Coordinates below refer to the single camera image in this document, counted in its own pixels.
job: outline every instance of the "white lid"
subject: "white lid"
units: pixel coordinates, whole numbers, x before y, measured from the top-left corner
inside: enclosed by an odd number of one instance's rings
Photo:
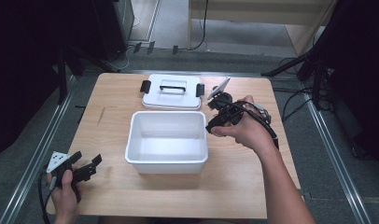
[[[201,98],[196,97],[198,77],[152,74],[149,92],[144,94],[146,108],[196,110],[201,107]]]

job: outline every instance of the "metal frame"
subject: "metal frame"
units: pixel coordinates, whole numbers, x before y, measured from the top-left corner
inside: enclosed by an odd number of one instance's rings
[[[310,100],[309,94],[304,94],[303,97],[305,100]],[[315,105],[311,101],[309,101],[308,107],[326,147],[326,150],[329,153],[332,166],[334,167],[335,173],[338,176],[338,179],[344,190],[344,194],[346,195],[346,199],[352,208],[357,222],[363,224],[371,224],[371,218],[364,206],[364,203],[358,193],[352,177],[344,165],[344,161],[341,158],[340,152],[335,146],[334,140],[329,132],[329,128],[323,119],[323,115],[320,113],[320,111],[317,111]]]
[[[21,210],[21,206],[26,199],[27,193],[29,192],[30,187],[32,186],[40,168],[41,162],[44,160],[50,142],[53,139],[53,136],[56,133],[56,130],[59,127],[59,124],[62,121],[63,115],[67,109],[67,106],[70,103],[70,100],[73,95],[73,90],[77,85],[79,77],[71,76],[68,81],[68,94],[66,98],[62,101],[60,105],[55,110],[52,119],[49,122],[47,129],[45,130],[38,146],[35,150],[35,154],[30,159],[30,162],[24,171],[24,174],[15,188],[11,200],[8,203],[6,211],[1,216],[0,224],[8,224],[14,223],[19,211]]]

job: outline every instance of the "table top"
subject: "table top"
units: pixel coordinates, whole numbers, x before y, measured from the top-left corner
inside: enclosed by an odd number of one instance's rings
[[[217,113],[206,97],[225,77],[200,76],[205,93],[200,111],[210,119]],[[196,175],[140,175],[124,159],[132,114],[142,105],[140,87],[148,75],[102,74],[94,87],[69,149],[81,151],[79,167],[99,153],[103,161],[90,181],[81,182],[79,213],[91,216],[266,218],[260,160],[230,137],[207,134],[209,158]],[[300,183],[280,119],[272,85],[267,78],[232,77],[225,89],[233,101],[253,95],[272,115],[280,152],[297,186]],[[47,210],[54,214],[53,203]]]

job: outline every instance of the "white plastic bin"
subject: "white plastic bin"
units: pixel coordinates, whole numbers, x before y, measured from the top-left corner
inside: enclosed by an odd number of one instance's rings
[[[204,113],[133,114],[125,160],[140,174],[197,174],[208,158]]]

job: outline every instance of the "person's hand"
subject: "person's hand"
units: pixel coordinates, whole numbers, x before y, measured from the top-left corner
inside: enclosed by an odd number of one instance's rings
[[[62,177],[62,187],[55,188],[51,193],[53,204],[55,205],[57,223],[74,223],[78,216],[77,197],[71,188],[71,181],[73,180],[73,172],[66,170]]]
[[[250,95],[239,101],[254,103],[253,97]],[[246,109],[257,111],[250,105],[247,105]],[[235,138],[236,143],[253,149],[258,155],[263,153],[264,150],[275,149],[274,141],[269,133],[247,113],[244,113],[242,119],[236,125],[230,127],[216,126],[212,128],[211,132],[216,135],[231,136]]]

